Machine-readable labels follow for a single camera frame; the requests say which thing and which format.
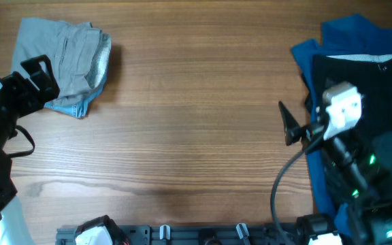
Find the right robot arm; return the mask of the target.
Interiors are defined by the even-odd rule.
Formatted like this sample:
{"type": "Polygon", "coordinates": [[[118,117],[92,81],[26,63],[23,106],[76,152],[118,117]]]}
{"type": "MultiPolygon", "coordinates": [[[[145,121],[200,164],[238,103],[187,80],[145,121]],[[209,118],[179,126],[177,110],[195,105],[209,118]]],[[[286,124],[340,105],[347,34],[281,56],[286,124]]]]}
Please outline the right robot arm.
{"type": "MultiPolygon", "coordinates": [[[[353,138],[346,127],[330,135],[329,128],[336,122],[332,105],[316,122],[302,127],[283,102],[278,107],[286,144],[302,143],[302,150],[285,163],[272,187],[270,208],[279,234],[288,238],[275,208],[282,177],[302,155],[323,150],[329,159],[325,183],[333,189],[333,196],[346,204],[351,240],[355,244],[392,244],[392,151],[353,138]]],[[[387,143],[392,146],[392,137],[387,143]]]]}

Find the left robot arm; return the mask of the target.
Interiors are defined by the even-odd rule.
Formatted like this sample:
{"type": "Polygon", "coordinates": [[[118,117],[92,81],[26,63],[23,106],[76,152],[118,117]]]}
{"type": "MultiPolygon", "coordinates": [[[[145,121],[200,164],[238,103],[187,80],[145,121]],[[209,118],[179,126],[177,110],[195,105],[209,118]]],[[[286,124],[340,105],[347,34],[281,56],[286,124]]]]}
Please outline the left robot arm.
{"type": "Polygon", "coordinates": [[[18,133],[32,142],[29,132],[18,125],[18,119],[43,109],[60,93],[46,55],[27,59],[21,62],[21,66],[28,78],[18,72],[0,78],[0,244],[33,243],[11,171],[13,159],[28,156],[34,150],[6,153],[3,148],[18,133]]]}

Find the grey cotton shorts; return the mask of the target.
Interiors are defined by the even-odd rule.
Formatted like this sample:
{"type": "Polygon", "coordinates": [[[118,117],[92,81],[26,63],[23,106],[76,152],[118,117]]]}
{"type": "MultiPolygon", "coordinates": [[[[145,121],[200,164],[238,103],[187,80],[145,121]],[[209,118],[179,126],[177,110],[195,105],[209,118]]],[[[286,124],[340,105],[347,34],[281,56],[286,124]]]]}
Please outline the grey cotton shorts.
{"type": "Polygon", "coordinates": [[[50,106],[70,106],[103,87],[112,47],[109,34],[89,22],[24,18],[20,23],[11,71],[26,76],[20,63],[45,54],[60,88],[50,106]]]}

